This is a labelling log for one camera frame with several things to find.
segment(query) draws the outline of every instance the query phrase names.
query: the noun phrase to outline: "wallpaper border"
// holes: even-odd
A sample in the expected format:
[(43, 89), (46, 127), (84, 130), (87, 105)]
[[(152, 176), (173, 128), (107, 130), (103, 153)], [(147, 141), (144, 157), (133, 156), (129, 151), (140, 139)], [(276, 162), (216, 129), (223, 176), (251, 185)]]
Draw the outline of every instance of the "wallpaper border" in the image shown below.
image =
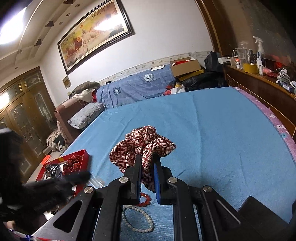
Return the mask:
[(153, 61), (150, 61), (150, 62), (147, 62), (144, 64), (139, 64), (139, 65), (134, 66), (132, 68), (118, 72), (114, 75), (111, 75), (105, 79), (98, 81), (98, 83), (100, 84), (100, 86), (102, 86), (102, 85), (105, 85), (106, 82), (108, 82), (108, 81), (114, 82), (114, 81), (120, 80), (122, 78), (125, 78), (131, 74), (137, 74), (142, 71), (152, 69), (154, 67), (157, 67), (157, 66), (160, 66), (163, 64), (168, 64), (172, 60), (186, 58), (186, 57), (193, 57), (199, 61), (200, 65), (204, 66), (204, 59), (208, 56), (209, 53), (210, 53), (210, 51), (202, 51), (202, 52), (184, 53), (184, 54), (173, 55), (173, 56), (169, 56), (169, 57), (165, 57), (165, 58), (160, 58), (160, 59), (153, 60)]

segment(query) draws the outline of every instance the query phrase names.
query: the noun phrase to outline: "red bead bracelet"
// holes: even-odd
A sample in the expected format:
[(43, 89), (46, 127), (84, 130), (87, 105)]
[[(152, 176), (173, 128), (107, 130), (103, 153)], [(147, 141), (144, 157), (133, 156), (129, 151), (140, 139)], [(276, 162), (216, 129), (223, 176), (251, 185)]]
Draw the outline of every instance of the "red bead bracelet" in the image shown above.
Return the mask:
[(145, 197), (146, 198), (146, 201), (137, 204), (138, 207), (146, 207), (147, 205), (150, 205), (151, 197), (149, 195), (141, 192), (140, 193), (140, 196)]

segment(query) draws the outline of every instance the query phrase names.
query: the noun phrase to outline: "barcode label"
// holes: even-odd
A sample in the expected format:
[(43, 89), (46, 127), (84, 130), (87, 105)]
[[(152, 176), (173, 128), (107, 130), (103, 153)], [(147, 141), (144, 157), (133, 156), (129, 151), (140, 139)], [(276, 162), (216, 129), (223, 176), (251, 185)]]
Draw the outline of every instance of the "barcode label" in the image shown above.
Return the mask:
[(288, 87), (288, 86), (283, 85), (283, 87), (284, 87), (286, 90), (289, 90), (289, 87)]

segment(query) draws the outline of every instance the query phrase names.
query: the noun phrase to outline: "pink floral fabric edge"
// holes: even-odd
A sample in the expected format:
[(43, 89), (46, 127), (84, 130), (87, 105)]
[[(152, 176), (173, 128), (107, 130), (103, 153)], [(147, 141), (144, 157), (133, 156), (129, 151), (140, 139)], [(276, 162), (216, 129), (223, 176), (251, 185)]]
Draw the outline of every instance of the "pink floral fabric edge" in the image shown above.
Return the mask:
[(238, 92), (240, 92), (245, 97), (247, 97), (270, 120), (270, 122), (273, 124), (273, 126), (278, 131), (279, 135), (281, 136), (281, 138), (289, 148), (290, 153), (293, 157), (294, 163), (296, 164), (296, 143), (292, 139), (290, 133), (287, 131), (285, 126), (275, 116), (275, 114), (270, 109), (268, 109), (264, 104), (262, 104), (259, 100), (257, 100), (256, 97), (248, 94), (247, 92), (245, 92), (244, 90), (238, 87), (232, 87), (232, 88), (236, 89)]

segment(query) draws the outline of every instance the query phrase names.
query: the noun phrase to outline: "red and white plaid fabric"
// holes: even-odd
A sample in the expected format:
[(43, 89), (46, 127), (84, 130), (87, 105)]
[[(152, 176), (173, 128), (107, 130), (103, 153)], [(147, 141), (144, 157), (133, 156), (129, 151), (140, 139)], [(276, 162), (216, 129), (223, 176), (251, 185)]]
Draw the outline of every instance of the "red and white plaid fabric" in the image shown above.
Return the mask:
[(142, 155), (142, 183), (149, 190), (154, 191), (152, 178), (152, 156), (156, 152), (160, 157), (164, 157), (175, 150), (176, 145), (168, 138), (156, 133), (153, 126), (144, 126), (133, 129), (126, 134), (126, 139), (120, 141), (109, 154), (110, 161), (119, 167), (124, 173), (125, 169), (133, 166), (136, 154)]

